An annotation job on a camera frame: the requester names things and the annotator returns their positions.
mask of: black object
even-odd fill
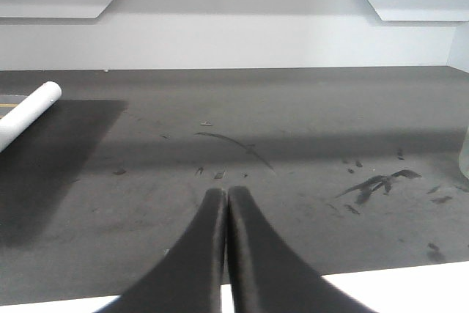
[[[373,312],[295,254],[247,188],[230,188],[228,199],[228,269],[237,313]]]
[[[226,213],[225,193],[208,190],[184,235],[164,259],[98,312],[220,312]]]

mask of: white cylinder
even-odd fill
[[[62,95],[55,82],[46,82],[0,119],[0,152]]]

